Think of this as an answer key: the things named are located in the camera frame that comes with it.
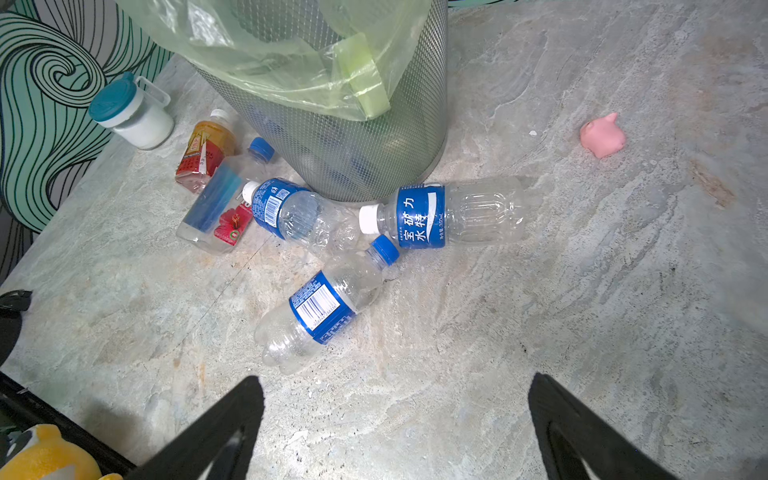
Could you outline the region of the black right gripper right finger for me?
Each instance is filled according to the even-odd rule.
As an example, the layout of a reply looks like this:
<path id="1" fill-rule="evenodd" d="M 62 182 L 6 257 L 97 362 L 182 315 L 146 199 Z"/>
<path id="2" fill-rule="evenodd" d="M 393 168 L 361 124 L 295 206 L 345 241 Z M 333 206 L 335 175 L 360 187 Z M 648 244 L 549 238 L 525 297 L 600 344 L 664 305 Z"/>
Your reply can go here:
<path id="1" fill-rule="evenodd" d="M 534 375 L 528 405 L 550 479 L 674 477 L 550 375 Z"/>

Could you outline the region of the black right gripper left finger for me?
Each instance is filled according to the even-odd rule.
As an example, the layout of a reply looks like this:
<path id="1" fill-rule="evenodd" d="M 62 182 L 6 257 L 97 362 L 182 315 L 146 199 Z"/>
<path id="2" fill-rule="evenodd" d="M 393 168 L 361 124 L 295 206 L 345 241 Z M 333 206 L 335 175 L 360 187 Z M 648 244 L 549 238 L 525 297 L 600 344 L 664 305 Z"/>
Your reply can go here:
<path id="1" fill-rule="evenodd" d="M 130 479 L 244 479 L 265 410 L 256 376 L 248 376 Z"/>

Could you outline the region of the small bottle blue white label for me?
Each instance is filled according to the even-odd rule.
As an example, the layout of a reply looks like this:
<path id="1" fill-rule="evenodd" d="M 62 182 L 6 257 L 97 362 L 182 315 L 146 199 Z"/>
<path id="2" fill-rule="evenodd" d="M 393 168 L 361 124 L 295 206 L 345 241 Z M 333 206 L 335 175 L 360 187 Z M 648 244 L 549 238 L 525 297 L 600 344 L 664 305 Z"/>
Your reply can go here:
<path id="1" fill-rule="evenodd" d="M 400 252 L 380 235 L 362 251 L 328 260 L 296 292 L 267 312 L 254 333 L 261 360 L 283 374 L 305 368 L 325 345 L 378 298 Z"/>

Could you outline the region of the clear bottle blue chinese label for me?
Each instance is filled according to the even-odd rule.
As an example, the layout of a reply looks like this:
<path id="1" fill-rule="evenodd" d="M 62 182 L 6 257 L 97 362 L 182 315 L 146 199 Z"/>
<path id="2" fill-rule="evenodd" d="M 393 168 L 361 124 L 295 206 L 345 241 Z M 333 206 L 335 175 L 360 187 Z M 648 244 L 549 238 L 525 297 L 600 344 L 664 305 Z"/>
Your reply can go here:
<path id="1" fill-rule="evenodd" d="M 401 249 L 500 245 L 524 237 L 542 200 L 527 177 L 426 183 L 361 207 L 358 221 L 362 233 L 385 235 Z"/>

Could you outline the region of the red yellow label tea bottle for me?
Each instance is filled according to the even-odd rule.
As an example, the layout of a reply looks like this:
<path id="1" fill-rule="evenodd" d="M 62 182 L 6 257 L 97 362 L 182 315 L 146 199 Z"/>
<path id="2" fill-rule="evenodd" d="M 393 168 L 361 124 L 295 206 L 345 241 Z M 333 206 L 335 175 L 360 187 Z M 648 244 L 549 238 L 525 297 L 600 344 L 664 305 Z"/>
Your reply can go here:
<path id="1" fill-rule="evenodd" d="M 188 140 L 175 173 L 175 181 L 194 194 L 200 193 L 225 157 L 236 149 L 233 117 L 223 109 L 211 111 L 198 122 Z"/>

